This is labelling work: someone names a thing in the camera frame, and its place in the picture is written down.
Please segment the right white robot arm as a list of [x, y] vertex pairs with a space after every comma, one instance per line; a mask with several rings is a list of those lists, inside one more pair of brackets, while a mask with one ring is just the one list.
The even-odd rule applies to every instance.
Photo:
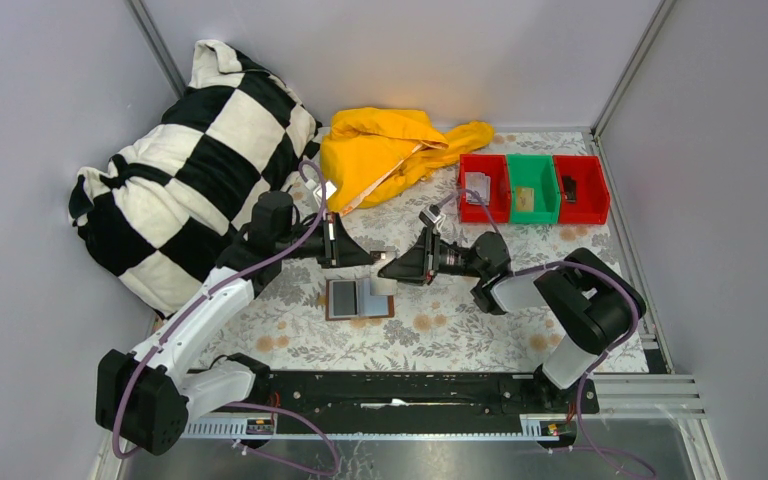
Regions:
[[425, 227], [378, 275], [415, 285], [427, 285], [439, 274], [474, 278], [474, 303], [493, 315], [547, 306], [565, 335], [535, 375], [555, 390], [567, 390], [591, 373], [631, 336], [647, 311], [643, 296], [586, 248], [518, 272], [511, 264], [507, 244], [495, 231], [463, 247]]

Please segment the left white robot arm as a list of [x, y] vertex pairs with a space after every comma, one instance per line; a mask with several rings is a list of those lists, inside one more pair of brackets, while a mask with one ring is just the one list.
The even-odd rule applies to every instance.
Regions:
[[110, 350], [97, 370], [96, 423], [147, 452], [167, 452], [186, 425], [250, 396], [265, 366], [233, 355], [198, 373], [191, 368], [213, 336], [281, 274], [282, 261], [314, 259], [324, 269], [368, 266], [374, 257], [355, 242], [336, 213], [295, 218], [287, 192], [262, 194], [196, 294], [130, 352]]

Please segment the brown leather card holder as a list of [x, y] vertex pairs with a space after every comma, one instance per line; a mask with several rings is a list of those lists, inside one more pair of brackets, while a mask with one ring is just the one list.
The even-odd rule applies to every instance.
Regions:
[[329, 279], [326, 282], [327, 321], [359, 318], [382, 319], [395, 316], [394, 281], [363, 277]]

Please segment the gold card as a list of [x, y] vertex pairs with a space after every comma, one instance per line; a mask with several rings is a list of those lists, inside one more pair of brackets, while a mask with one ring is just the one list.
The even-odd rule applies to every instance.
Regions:
[[533, 212], [535, 208], [535, 191], [531, 187], [517, 186], [515, 190], [514, 207], [517, 212]]

